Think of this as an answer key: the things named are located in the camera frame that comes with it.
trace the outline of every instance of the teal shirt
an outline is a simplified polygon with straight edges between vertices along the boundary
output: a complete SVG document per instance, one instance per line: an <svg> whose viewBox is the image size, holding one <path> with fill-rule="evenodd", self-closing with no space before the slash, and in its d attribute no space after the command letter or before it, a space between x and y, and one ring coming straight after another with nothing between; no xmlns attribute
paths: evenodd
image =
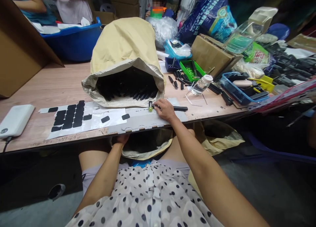
<svg viewBox="0 0 316 227"><path fill-rule="evenodd" d="M52 11L46 7L46 13L35 13L22 11L22 13L31 21L35 23L40 23L41 25L56 25L56 17L53 15Z"/></svg>

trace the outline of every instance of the white shirt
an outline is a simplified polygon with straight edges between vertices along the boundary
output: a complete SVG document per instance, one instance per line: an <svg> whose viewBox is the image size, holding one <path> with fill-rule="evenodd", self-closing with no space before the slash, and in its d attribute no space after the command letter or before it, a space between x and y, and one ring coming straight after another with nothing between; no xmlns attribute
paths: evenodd
<svg viewBox="0 0 316 227"><path fill-rule="evenodd" d="M223 227L183 173L155 162L118 171L111 197L83 208L67 227Z"/></svg>
<svg viewBox="0 0 316 227"><path fill-rule="evenodd" d="M79 24L82 17L92 22L92 12L87 1L57 0L56 5L63 23Z"/></svg>

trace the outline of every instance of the blue bag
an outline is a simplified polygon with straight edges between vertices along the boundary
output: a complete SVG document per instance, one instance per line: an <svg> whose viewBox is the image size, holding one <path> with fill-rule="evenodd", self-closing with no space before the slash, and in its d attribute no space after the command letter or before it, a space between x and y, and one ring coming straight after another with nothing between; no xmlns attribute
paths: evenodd
<svg viewBox="0 0 316 227"><path fill-rule="evenodd" d="M206 34L223 43L236 28L227 0L198 0L176 39L193 43L197 35Z"/></svg>

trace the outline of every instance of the paper bag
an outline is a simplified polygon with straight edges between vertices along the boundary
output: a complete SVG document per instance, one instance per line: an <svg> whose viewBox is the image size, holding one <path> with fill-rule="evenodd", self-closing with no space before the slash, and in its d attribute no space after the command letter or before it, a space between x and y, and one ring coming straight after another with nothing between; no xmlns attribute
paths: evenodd
<svg viewBox="0 0 316 227"><path fill-rule="evenodd" d="M82 81L82 87L101 106L147 107L150 100L156 101L164 96L166 82L158 63L155 32L152 26L141 18L122 18L105 26L93 49L90 66L91 74ZM131 66L153 76L158 88L156 97L142 101L129 96L105 100L96 88L98 78L121 72Z"/></svg>

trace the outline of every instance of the blue tray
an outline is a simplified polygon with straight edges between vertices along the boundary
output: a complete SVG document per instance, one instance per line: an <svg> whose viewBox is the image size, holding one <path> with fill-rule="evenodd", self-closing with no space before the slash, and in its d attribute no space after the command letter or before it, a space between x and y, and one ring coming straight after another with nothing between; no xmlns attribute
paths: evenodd
<svg viewBox="0 0 316 227"><path fill-rule="evenodd" d="M90 61L93 48L101 34L101 22L85 27L62 29L55 34L41 34L46 43L62 60L74 62Z"/></svg>
<svg viewBox="0 0 316 227"><path fill-rule="evenodd" d="M234 85L229 79L227 79L226 75L229 75L231 72L222 74L222 78L220 83L222 87L232 95L241 105L248 105L251 102L257 103L261 102L265 99L269 98L269 95L259 98L257 100L251 99L248 95L242 92L236 85Z"/></svg>

